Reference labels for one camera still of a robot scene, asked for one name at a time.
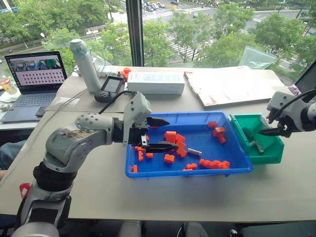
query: glass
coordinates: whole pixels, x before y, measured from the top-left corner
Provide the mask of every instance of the glass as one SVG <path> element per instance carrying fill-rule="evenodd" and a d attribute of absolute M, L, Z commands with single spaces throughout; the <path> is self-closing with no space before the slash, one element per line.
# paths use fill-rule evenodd
<path fill-rule="evenodd" d="M 8 0 L 1 11 L 0 72 L 7 74 L 5 55 L 60 51 L 67 75 L 75 66 L 69 42 L 82 38 L 96 64 L 131 66 L 126 6 L 119 0 Z"/>
<path fill-rule="evenodd" d="M 316 58 L 316 2 L 142 1 L 151 67 L 271 69 L 296 82 Z"/>

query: car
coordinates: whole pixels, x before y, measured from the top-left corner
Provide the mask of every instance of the car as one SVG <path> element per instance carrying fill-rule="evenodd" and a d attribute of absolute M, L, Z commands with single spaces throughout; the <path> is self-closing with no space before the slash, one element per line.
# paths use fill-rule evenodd
<path fill-rule="evenodd" d="M 154 4 L 154 3 L 151 4 L 151 7 L 152 7 L 152 9 L 153 9 L 154 11 L 156 11 L 157 8 L 159 8 L 159 7 L 158 7 L 156 4 Z"/>
<path fill-rule="evenodd" d="M 161 2 L 157 2 L 157 5 L 158 5 L 158 7 L 160 7 L 160 8 L 164 8 L 164 4 L 161 3 Z"/>
<path fill-rule="evenodd" d="M 153 12 L 154 11 L 151 6 L 146 6 L 145 10 L 148 11 L 148 12 Z"/>

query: white thermos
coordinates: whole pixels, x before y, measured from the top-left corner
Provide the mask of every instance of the white thermos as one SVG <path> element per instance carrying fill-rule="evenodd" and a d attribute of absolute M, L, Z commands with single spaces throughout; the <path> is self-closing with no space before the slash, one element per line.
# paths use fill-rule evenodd
<path fill-rule="evenodd" d="M 90 92 L 97 92 L 101 89 L 98 76 L 95 72 L 87 45 L 81 39 L 73 39 L 70 42 L 70 50 L 74 54 L 76 64 L 83 76 L 84 82 Z"/>

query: person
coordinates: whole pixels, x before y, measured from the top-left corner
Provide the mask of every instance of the person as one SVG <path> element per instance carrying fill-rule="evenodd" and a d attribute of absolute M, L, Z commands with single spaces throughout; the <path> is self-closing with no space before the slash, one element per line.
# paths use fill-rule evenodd
<path fill-rule="evenodd" d="M 26 140 L 16 143 L 5 143 L 0 147 L 0 181 L 7 173 L 15 157 L 19 154 Z"/>

